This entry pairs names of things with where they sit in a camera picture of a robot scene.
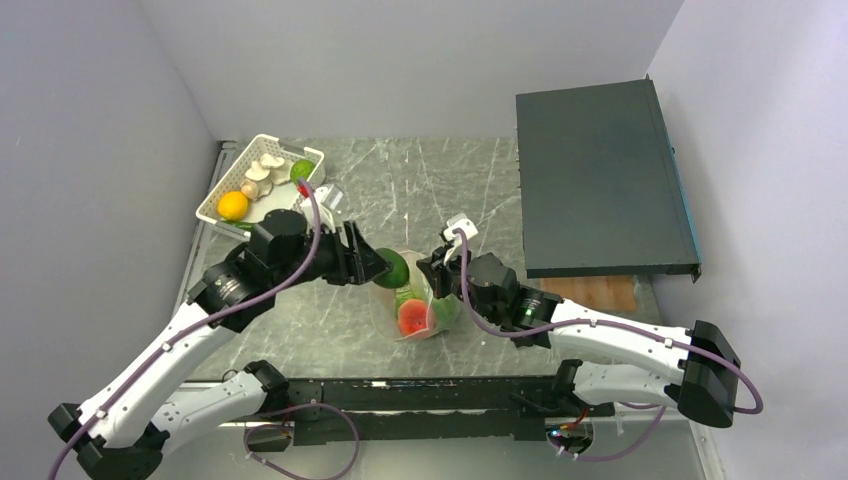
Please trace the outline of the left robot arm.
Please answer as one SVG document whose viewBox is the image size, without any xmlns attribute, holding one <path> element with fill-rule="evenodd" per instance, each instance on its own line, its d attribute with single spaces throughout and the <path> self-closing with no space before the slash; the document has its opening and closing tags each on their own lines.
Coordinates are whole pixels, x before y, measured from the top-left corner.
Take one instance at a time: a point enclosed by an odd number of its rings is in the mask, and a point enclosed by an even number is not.
<svg viewBox="0 0 848 480">
<path fill-rule="evenodd" d="M 92 479 L 145 479 L 163 458 L 220 423 L 279 417 L 290 384 L 264 360 L 199 394 L 173 394 L 211 354 L 275 304 L 285 288 L 316 279 L 362 285 L 391 270 L 357 225 L 318 214 L 274 210 L 247 241 L 210 267 L 156 339 L 112 382 L 80 404 L 63 403 L 48 421 Z"/>
</svg>

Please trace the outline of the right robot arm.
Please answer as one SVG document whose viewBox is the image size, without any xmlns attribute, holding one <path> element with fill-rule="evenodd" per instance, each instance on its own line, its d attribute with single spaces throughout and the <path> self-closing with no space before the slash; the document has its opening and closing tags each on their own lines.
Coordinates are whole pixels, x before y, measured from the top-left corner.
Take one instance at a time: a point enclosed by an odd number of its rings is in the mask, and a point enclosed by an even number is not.
<svg viewBox="0 0 848 480">
<path fill-rule="evenodd" d="M 698 320 L 691 328 L 650 325 L 591 310 L 556 294 L 521 284 L 516 272 L 491 253 L 450 257 L 444 247 L 416 263 L 437 298 L 454 295 L 485 332 L 516 347 L 576 350 L 607 359 L 599 365 L 564 360 L 551 388 L 557 411 L 623 402 L 676 409 L 714 428 L 732 426 L 735 414 L 757 414 L 736 403 L 747 384 L 741 360 L 720 328 Z"/>
</svg>

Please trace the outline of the clear zip top bag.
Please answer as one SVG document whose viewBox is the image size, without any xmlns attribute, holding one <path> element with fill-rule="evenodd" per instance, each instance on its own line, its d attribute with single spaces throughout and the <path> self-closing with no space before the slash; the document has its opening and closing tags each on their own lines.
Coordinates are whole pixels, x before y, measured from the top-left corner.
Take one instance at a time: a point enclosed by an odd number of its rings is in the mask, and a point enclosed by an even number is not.
<svg viewBox="0 0 848 480">
<path fill-rule="evenodd" d="M 426 256 L 386 247 L 377 252 L 392 266 L 369 284 L 369 306 L 377 333 L 390 340 L 417 341 L 452 329 L 460 316 L 460 301 L 454 295 L 435 297 L 416 265 Z"/>
</svg>

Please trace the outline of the green lettuce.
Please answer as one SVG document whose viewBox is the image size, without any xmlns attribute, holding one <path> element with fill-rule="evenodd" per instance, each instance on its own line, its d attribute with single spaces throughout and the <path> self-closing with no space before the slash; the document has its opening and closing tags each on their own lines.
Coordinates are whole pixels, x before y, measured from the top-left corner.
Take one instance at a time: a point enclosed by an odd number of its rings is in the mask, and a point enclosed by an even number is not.
<svg viewBox="0 0 848 480">
<path fill-rule="evenodd" d="M 425 331 L 441 331 L 450 329 L 459 314 L 458 300 L 453 296 L 442 299 L 430 297 L 427 293 L 419 293 L 411 285 L 405 285 L 395 291 L 396 320 L 399 306 L 409 299 L 420 299 L 429 303 L 435 313 L 435 326 Z"/>
</svg>

